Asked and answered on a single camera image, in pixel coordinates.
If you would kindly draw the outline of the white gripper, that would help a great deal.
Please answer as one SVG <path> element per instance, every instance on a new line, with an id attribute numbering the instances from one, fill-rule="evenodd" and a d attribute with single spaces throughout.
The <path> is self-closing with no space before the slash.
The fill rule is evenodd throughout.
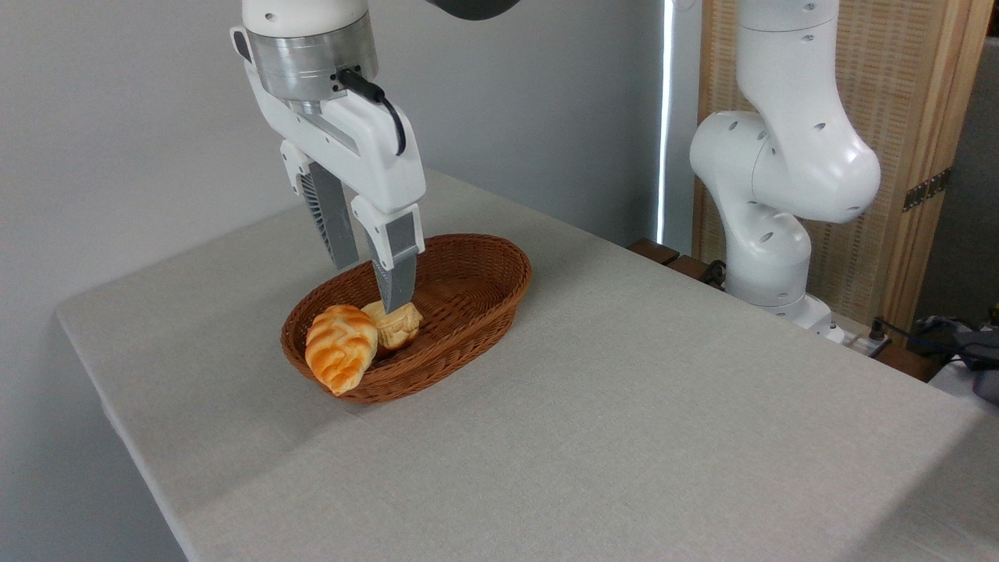
<path id="1" fill-rule="evenodd" d="M 320 114 L 303 115 L 265 91 L 250 63 L 246 74 L 265 121 L 286 139 L 279 150 L 290 186 L 306 202 L 336 269 L 359 260 L 343 182 L 359 194 L 352 210 L 368 240 L 385 313 L 411 302 L 418 254 L 425 251 L 415 202 L 427 181 L 404 112 L 397 115 L 407 146 L 399 155 L 396 122 L 384 106 L 347 92 L 325 100 Z"/>

